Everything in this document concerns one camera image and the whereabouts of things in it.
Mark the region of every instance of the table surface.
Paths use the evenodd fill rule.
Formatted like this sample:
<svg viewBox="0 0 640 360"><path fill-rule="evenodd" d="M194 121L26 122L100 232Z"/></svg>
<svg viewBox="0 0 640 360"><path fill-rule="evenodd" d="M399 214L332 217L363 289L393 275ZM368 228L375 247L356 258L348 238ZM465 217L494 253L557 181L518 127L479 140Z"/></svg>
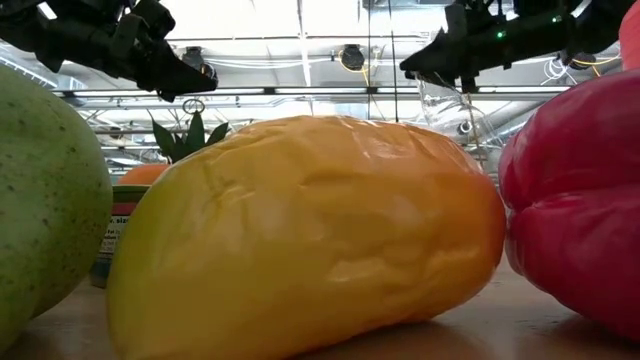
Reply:
<svg viewBox="0 0 640 360"><path fill-rule="evenodd" d="M104 291L83 283L32 321L3 359L115 360L104 306ZM431 323L377 331L299 358L326 359L626 360L640 359L640 346L575 315L503 260L479 295Z"/></svg>

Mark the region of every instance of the green mango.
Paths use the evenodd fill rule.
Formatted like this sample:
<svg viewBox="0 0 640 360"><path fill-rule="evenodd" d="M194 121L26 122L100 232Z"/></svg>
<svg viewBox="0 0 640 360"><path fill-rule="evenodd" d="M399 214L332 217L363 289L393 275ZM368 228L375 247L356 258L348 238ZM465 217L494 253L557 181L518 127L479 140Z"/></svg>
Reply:
<svg viewBox="0 0 640 360"><path fill-rule="evenodd" d="M87 275L112 197L87 122L0 66L0 355Z"/></svg>

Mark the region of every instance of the red bell pepper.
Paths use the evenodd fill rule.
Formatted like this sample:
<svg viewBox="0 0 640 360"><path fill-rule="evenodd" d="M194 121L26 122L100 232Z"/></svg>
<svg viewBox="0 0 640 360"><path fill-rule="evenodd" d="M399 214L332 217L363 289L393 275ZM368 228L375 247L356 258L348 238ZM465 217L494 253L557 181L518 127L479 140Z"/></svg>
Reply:
<svg viewBox="0 0 640 360"><path fill-rule="evenodd" d="M544 104L500 159L513 269L640 341L640 71Z"/></svg>

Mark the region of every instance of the can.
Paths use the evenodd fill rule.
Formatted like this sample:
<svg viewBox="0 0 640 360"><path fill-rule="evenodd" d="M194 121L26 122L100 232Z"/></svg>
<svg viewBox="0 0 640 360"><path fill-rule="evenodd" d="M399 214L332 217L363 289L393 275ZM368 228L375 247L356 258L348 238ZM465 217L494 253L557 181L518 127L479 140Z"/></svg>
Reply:
<svg viewBox="0 0 640 360"><path fill-rule="evenodd" d="M104 289L107 286L111 261L116 251L120 236L124 231L129 217L135 210L138 202L149 189L149 186L114 186L113 207L111 209L111 221L107 232L104 234L100 251L96 261L91 267L89 278L91 285Z"/></svg>

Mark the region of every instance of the robotic arm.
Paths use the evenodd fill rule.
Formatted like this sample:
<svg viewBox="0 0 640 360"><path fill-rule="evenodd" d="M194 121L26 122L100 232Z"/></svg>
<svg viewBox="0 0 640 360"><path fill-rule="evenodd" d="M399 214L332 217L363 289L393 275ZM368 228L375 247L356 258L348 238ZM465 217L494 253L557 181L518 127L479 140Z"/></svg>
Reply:
<svg viewBox="0 0 640 360"><path fill-rule="evenodd" d="M215 90L215 71L181 61L165 40L175 27L169 11L158 0L135 1L0 0L0 39L35 53L53 72L70 60L135 81L167 101ZM55 19L38 8L44 2Z"/></svg>
<svg viewBox="0 0 640 360"><path fill-rule="evenodd" d="M426 81L476 90L481 70L534 56L562 52L568 64L581 52L598 53L618 40L618 28L635 0L592 0L580 16L571 12L582 0L513 0L516 19L492 15L493 0L456 0L445 8L448 31L400 64L407 78L418 73Z"/></svg>

